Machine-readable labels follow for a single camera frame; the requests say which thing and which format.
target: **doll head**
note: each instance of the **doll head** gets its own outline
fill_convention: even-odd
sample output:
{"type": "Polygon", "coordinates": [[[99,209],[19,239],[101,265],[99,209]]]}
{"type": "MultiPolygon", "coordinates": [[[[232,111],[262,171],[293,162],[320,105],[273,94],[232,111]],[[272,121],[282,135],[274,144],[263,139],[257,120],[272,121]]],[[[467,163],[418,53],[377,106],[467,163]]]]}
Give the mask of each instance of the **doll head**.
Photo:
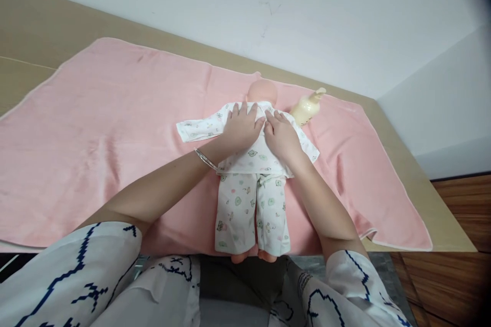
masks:
{"type": "Polygon", "coordinates": [[[272,81],[258,79],[249,87],[245,98],[247,102],[269,101],[275,107],[278,100],[278,91],[272,81]]]}

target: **wooden floor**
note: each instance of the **wooden floor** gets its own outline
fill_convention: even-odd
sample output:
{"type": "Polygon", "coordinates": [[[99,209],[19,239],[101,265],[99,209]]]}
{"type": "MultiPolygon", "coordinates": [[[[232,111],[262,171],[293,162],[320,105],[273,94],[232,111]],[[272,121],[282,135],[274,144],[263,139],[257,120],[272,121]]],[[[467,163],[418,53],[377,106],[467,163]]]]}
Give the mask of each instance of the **wooden floor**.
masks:
{"type": "Polygon", "coordinates": [[[466,326],[491,281],[491,175],[433,183],[479,253],[392,253],[419,327],[466,326]]]}

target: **lotion bottle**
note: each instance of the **lotion bottle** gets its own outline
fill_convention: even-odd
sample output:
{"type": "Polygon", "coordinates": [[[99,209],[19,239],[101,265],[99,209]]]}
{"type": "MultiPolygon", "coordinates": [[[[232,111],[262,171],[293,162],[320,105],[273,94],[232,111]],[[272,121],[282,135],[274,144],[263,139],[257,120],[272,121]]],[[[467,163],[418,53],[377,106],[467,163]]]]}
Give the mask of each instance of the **lotion bottle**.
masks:
{"type": "Polygon", "coordinates": [[[292,108],[290,115],[294,117],[298,126],[304,126],[319,112],[319,102],[325,93],[325,88],[319,88],[310,96],[303,96],[292,108]]]}

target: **white shirt with blue pattern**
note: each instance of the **white shirt with blue pattern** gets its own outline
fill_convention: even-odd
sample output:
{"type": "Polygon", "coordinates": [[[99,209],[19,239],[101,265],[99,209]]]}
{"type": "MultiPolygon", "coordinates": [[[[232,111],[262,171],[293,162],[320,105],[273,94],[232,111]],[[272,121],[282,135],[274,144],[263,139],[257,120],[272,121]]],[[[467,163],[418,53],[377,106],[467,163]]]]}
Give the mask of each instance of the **white shirt with blue pattern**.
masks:
{"type": "MultiPolygon", "coordinates": [[[[69,234],[0,285],[0,325],[199,326],[198,259],[147,262],[134,281],[141,241],[122,222],[69,234]]],[[[334,253],[326,277],[323,283],[289,261],[269,326],[410,326],[363,255],[334,253]]]]}

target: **person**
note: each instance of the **person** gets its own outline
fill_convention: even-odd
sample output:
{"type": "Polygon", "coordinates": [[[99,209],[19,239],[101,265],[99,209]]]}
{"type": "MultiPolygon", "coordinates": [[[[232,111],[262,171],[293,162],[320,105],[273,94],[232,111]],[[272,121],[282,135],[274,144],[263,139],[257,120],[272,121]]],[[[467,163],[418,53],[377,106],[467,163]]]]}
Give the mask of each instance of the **person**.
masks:
{"type": "Polygon", "coordinates": [[[291,124],[277,112],[256,120],[256,110],[235,106],[223,134],[199,151],[216,165],[250,147],[264,125],[266,143],[293,172],[319,236],[325,283],[287,256],[275,263],[249,257],[238,265],[210,256],[151,258],[134,279],[142,236],[210,172],[192,151],[128,185],[7,279],[0,325],[409,326],[291,124]]]}

